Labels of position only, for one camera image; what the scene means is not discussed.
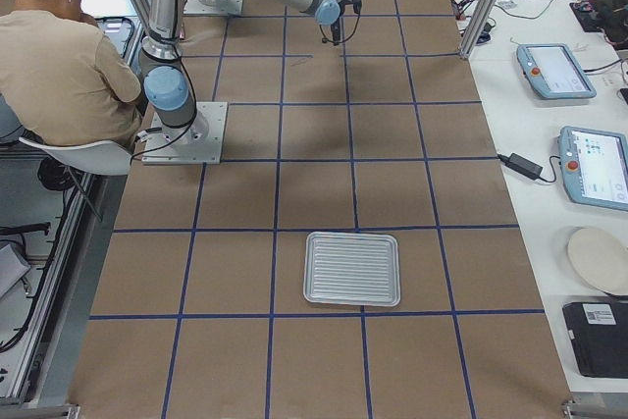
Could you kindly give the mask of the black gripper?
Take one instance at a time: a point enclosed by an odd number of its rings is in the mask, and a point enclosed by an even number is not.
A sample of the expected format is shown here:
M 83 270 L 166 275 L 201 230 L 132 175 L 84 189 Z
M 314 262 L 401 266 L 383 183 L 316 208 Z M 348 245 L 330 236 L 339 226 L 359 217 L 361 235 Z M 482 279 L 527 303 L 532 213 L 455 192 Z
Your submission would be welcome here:
M 362 10 L 362 0 L 341 0 L 340 1 L 340 13 L 345 14 L 346 9 L 351 8 L 355 15 L 360 15 Z M 340 45 L 341 43 L 341 21 L 336 19 L 331 24 L 332 43 L 334 45 Z

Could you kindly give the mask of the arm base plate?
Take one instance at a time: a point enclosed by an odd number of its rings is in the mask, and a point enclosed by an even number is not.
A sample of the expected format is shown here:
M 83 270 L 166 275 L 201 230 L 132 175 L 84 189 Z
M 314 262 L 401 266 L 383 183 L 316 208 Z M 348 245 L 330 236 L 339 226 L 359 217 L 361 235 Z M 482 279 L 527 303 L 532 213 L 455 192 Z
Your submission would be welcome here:
M 140 155 L 144 165 L 219 164 L 222 157 L 225 125 L 228 114 L 227 102 L 198 102 L 195 121 L 176 142 L 185 128 L 179 130 L 163 127 L 154 113 L 151 133 L 145 143 L 145 153 Z
M 243 0 L 186 0 L 183 9 L 186 15 L 192 16 L 240 16 Z

